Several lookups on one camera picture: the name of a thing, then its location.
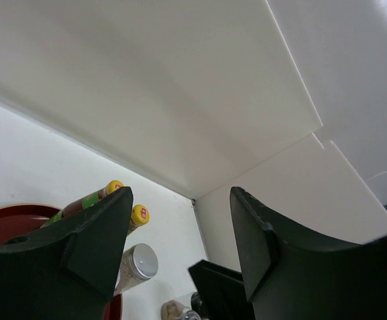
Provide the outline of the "blue label jar silver lid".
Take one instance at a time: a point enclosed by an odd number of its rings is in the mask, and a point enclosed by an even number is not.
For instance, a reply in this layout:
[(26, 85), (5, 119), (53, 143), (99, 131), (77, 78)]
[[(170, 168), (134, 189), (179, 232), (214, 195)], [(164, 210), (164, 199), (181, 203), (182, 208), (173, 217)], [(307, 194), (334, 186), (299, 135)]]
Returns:
[(123, 253), (114, 295), (122, 294), (154, 278), (158, 267), (157, 255), (149, 245), (134, 245)]

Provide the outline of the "sauce bottle yellow cap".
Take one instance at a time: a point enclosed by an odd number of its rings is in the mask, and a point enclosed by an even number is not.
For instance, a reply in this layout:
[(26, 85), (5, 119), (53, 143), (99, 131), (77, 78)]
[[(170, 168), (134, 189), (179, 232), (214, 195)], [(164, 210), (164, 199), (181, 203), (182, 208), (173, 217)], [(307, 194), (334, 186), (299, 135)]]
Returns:
[(134, 205), (131, 211), (127, 236), (131, 235), (139, 227), (146, 225), (149, 222), (149, 219), (149, 211), (144, 205)]
[(49, 226), (52, 223), (58, 222), (65, 217), (73, 215), (78, 211), (86, 209), (98, 201), (102, 200), (104, 197), (108, 196), (110, 193), (113, 193), (117, 189), (123, 187), (124, 184), (119, 180), (110, 181), (104, 188), (94, 191), (70, 204), (58, 211), (54, 216), (52, 216), (48, 221), (46, 221), (40, 228)]

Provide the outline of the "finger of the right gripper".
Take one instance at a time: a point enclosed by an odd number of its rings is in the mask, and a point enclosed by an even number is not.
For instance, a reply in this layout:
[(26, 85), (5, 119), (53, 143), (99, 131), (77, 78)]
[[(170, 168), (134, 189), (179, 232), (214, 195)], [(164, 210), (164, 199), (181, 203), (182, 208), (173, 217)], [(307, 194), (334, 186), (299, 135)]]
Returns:
[(201, 260), (188, 268), (196, 287), (191, 308), (202, 319), (254, 319), (254, 308), (247, 301), (242, 274)]

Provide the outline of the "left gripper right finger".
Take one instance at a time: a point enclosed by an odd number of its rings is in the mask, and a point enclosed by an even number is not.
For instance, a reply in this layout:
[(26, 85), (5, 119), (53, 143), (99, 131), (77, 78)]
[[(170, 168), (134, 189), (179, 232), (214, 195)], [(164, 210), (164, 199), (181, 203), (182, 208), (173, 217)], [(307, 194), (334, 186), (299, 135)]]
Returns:
[(365, 244), (323, 235), (241, 187), (230, 210), (257, 319), (387, 319), (387, 235)]

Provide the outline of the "black cap spice jar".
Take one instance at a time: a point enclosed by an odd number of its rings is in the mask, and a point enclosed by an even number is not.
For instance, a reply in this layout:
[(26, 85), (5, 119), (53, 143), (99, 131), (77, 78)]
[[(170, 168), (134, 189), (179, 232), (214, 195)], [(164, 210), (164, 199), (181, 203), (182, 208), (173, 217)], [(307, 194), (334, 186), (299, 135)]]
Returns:
[(177, 320), (177, 318), (187, 310), (193, 310), (199, 314), (201, 302), (197, 291), (169, 300), (161, 306), (161, 319)]

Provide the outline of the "chrome top grinder jar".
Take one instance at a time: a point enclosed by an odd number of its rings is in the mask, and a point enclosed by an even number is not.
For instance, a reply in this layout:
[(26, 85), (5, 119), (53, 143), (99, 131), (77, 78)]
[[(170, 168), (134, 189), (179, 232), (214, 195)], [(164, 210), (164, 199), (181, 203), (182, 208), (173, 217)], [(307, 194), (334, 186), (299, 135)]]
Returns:
[(177, 319), (178, 320), (201, 320), (202, 318), (195, 311), (187, 310), (187, 311), (184, 311)]

